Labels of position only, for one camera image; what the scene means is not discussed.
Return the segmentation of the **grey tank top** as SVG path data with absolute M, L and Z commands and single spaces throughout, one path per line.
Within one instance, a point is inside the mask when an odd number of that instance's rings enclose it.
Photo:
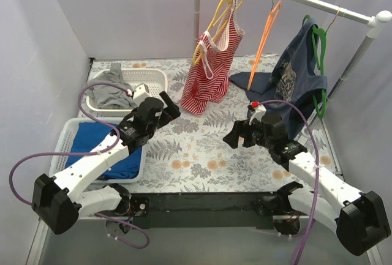
M 96 83 L 110 83 L 133 91 L 132 86 L 126 83 L 123 78 L 120 63 L 111 63 L 109 71 L 105 71 L 93 78 L 86 83 L 86 86 Z M 85 94 L 95 102 L 95 106 L 98 109 L 121 110 L 133 109 L 137 106 L 132 97 L 128 97 L 124 91 L 113 86 L 95 85 L 90 87 Z

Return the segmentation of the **orange plastic hanger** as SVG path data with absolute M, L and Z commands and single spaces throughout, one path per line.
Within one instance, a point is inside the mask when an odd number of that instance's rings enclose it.
M 263 34 L 262 34 L 262 38 L 261 38 L 260 44 L 258 46 L 257 54 L 255 55 L 254 64 L 253 64 L 253 67 L 252 67 L 252 70 L 251 70 L 251 74 L 250 74 L 250 77 L 249 77 L 249 81 L 248 81 L 248 84 L 247 84 L 247 90 L 249 90 L 251 88 L 251 86 L 252 86 L 252 82 L 253 82 L 253 79 L 254 79 L 254 76 L 255 76 L 255 73 L 256 73 L 258 62 L 259 62 L 259 60 L 261 58 L 261 55 L 262 55 L 263 50 L 264 50 L 264 47 L 266 45 L 266 42 L 267 42 L 268 37 L 270 35 L 270 32 L 271 32 L 271 30 L 272 30 L 272 28 L 274 26 L 276 18 L 278 16 L 279 12 L 280 12 L 280 9 L 281 9 L 281 1 L 279 1 L 275 6 L 273 6 L 273 8 L 271 9 L 271 11 L 270 11 L 270 13 L 268 15 L 268 18 L 267 18 L 266 23 L 265 23 L 264 31 L 263 31 Z

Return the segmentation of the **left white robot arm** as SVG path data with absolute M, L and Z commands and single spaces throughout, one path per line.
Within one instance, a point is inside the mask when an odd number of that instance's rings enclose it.
M 107 151 L 96 147 L 54 176 L 43 174 L 35 180 L 33 211 L 55 234 L 69 230 L 80 217 L 98 212 L 126 215 L 131 195 L 125 187 L 114 183 L 90 192 L 86 188 L 113 165 L 144 146 L 156 130 L 180 115 L 178 105 L 164 91 L 159 98 L 145 98 L 100 143 Z

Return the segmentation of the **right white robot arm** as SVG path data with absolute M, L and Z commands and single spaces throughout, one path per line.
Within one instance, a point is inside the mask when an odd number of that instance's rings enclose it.
M 268 150 L 272 160 L 287 171 L 313 186 L 313 193 L 295 182 L 280 188 L 278 209 L 283 214 L 299 211 L 335 233 L 343 247 L 360 256 L 391 236 L 391 228 L 381 197 L 373 191 L 364 193 L 338 178 L 325 167 L 317 167 L 307 149 L 288 137 L 285 124 L 278 114 L 254 115 L 235 121 L 223 141 L 231 148 L 260 146 Z

